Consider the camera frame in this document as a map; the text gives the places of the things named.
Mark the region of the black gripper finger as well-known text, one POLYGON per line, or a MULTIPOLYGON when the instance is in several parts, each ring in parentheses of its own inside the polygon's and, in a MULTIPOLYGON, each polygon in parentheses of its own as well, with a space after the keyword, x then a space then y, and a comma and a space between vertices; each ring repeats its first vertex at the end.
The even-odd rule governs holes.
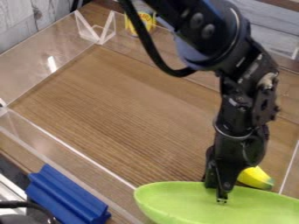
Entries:
POLYGON ((238 167, 233 167, 223 161, 218 161, 215 171, 218 181, 217 201, 226 204, 229 201, 229 194, 233 191, 238 181, 241 169, 238 167))
POLYGON ((213 146, 206 151, 206 168, 202 182, 207 188, 218 188, 217 162, 213 146))

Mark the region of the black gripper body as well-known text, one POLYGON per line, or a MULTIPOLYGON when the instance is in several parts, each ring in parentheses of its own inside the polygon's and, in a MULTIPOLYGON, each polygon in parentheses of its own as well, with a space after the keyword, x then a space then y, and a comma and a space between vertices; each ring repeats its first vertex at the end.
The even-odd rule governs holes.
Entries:
POLYGON ((254 128, 246 135, 233 135, 215 126, 213 159, 218 181, 235 183, 245 169, 257 166, 267 153, 270 130, 266 125, 254 128))

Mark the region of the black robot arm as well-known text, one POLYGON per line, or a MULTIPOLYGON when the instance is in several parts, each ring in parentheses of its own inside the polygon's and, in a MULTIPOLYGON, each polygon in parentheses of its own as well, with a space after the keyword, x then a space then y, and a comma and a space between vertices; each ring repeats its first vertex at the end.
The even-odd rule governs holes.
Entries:
POLYGON ((219 76, 221 107, 203 182, 225 203, 239 174, 259 165, 267 152, 267 123, 279 111, 278 65, 229 0, 145 1, 173 31, 186 65, 219 76))

